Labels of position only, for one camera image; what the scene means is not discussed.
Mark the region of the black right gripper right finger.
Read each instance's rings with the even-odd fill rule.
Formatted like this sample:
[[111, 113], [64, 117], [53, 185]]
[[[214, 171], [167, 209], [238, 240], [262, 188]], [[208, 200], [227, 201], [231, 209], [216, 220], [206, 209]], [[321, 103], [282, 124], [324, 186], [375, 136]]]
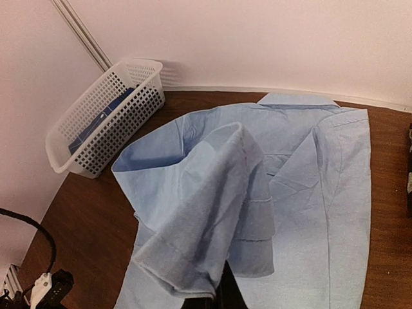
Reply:
[[217, 309], [247, 309], [234, 274], [228, 261], [225, 262], [221, 281], [213, 300], [213, 308]]

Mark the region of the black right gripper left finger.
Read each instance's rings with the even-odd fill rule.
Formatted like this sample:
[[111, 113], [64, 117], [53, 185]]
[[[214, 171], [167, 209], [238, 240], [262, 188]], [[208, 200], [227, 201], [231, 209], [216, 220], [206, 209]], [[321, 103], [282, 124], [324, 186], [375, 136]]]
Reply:
[[214, 299], [203, 297], [203, 298], [188, 298], [185, 299], [181, 309], [213, 309]]

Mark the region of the light blue long sleeve shirt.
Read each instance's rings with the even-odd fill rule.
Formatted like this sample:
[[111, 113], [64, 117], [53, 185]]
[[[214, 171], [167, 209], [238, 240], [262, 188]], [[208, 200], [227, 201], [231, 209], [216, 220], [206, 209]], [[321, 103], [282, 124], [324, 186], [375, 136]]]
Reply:
[[111, 170], [138, 220], [117, 308], [224, 299], [359, 308], [371, 225], [368, 112], [268, 94], [196, 111], [127, 146]]

